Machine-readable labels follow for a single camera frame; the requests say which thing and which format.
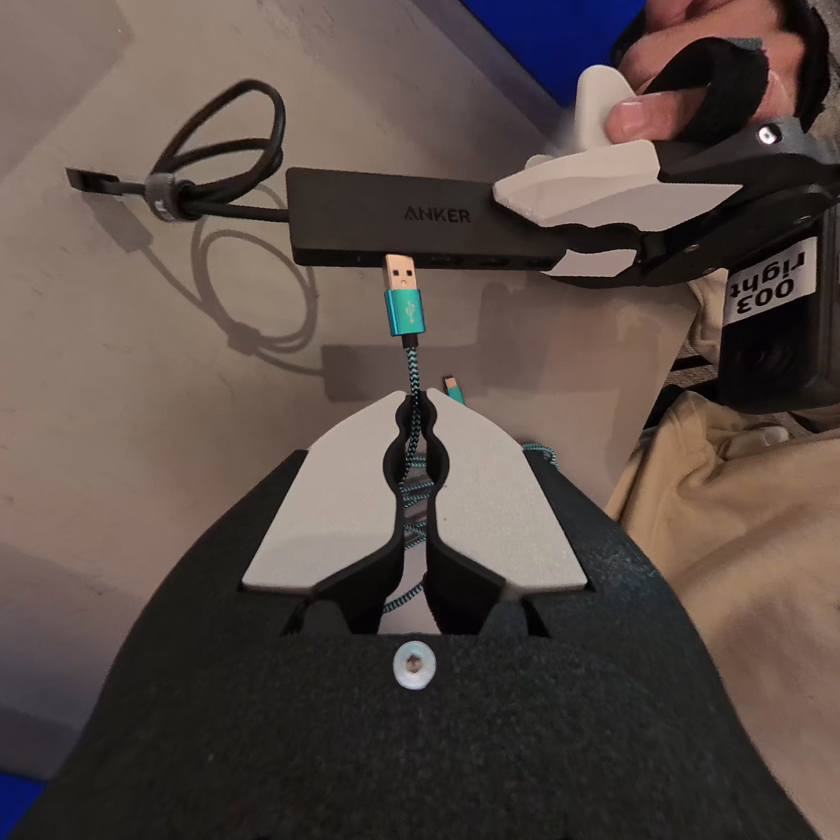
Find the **beige hoodie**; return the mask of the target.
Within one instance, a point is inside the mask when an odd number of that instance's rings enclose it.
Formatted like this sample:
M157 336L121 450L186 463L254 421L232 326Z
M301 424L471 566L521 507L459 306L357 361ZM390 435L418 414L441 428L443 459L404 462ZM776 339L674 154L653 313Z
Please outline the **beige hoodie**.
M795 418L814 432L682 392L606 512L677 594L773 774L838 838L838 404Z

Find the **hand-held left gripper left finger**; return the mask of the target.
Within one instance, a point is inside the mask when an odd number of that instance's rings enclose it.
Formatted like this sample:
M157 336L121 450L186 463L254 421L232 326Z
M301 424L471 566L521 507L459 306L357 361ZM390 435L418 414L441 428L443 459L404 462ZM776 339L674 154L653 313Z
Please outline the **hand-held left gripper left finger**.
M242 580L244 589L315 595L359 583L385 597L403 577L397 499L410 398L393 392L307 450Z

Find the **blue plastic bin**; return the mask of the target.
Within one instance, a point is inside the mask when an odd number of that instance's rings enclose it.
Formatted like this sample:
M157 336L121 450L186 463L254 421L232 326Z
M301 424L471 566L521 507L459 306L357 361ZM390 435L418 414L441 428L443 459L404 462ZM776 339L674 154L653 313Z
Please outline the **blue plastic bin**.
M487 32L561 107L589 67L616 67L645 29L645 1L464 1Z
M45 787L41 780L1 772L1 839L12 832Z

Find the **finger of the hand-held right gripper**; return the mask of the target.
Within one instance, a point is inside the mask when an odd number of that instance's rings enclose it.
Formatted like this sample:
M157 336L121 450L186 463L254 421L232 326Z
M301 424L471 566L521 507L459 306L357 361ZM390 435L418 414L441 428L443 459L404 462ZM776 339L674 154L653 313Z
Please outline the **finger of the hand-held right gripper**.
M631 267L635 249L612 249L597 253L578 253L568 249L562 259L544 275L554 278L613 279Z
M672 228L715 209L741 184L661 182L653 157L565 157L496 182L496 202L542 228Z

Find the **person's right hand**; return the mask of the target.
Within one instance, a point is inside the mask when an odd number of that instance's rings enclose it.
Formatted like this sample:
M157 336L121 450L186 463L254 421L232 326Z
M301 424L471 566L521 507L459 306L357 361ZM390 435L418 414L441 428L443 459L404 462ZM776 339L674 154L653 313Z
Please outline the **person's right hand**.
M627 51L618 67L636 95L609 113L605 134L610 141L673 140L687 126L706 96L703 90L646 91L682 49L703 38L761 39L770 71L751 122L794 115L805 42L786 27L782 2L650 1L645 13L645 36Z

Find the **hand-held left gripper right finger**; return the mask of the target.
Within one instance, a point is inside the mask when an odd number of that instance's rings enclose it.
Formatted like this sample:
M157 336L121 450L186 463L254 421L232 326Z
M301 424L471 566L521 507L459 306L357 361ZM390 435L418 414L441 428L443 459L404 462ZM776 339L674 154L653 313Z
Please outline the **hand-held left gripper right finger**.
M437 533L501 581L505 599L576 592L587 579L520 444L439 390L431 432L448 458L437 492Z

